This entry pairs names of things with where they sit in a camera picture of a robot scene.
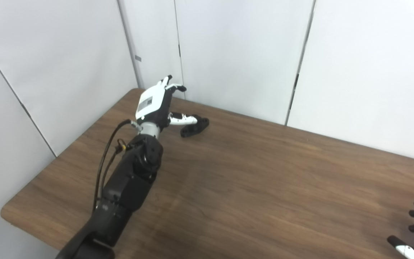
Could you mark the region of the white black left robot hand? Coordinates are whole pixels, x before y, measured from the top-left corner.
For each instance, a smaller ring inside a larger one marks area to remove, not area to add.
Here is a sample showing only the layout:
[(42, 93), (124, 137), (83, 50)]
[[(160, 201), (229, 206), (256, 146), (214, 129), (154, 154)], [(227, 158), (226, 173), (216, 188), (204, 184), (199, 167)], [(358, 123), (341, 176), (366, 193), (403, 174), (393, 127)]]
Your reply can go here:
[(172, 75), (164, 77), (140, 95), (135, 117), (142, 131), (149, 131), (149, 128), (153, 127), (161, 132), (169, 125), (194, 125), (200, 120), (194, 115), (171, 113), (170, 105), (174, 92), (186, 91), (182, 84), (170, 84), (171, 79)]

